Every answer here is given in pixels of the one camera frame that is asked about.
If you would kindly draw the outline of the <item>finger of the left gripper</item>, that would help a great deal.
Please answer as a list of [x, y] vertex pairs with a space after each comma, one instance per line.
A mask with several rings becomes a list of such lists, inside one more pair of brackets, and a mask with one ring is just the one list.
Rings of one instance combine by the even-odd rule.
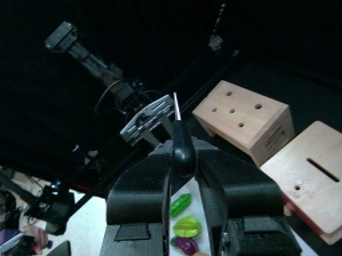
[[145, 130], [143, 132], [143, 138], [153, 147], [157, 147], [161, 144], [161, 142], [159, 141], [159, 139], [155, 137], [155, 135], [151, 133], [149, 130]]
[[167, 116], [161, 117], [161, 125], [168, 133], [169, 139], [173, 139], [172, 124]]

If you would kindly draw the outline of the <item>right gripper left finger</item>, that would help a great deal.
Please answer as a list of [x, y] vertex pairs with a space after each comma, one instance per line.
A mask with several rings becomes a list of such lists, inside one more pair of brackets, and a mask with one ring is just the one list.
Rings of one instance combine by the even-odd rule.
[[115, 181], [107, 196], [100, 256], [164, 256], [164, 198], [169, 140]]

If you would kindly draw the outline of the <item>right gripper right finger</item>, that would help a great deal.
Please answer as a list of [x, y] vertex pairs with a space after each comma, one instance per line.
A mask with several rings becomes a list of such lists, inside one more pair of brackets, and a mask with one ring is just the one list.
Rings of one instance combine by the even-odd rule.
[[208, 142], [194, 147], [211, 256], [299, 256], [275, 181]]

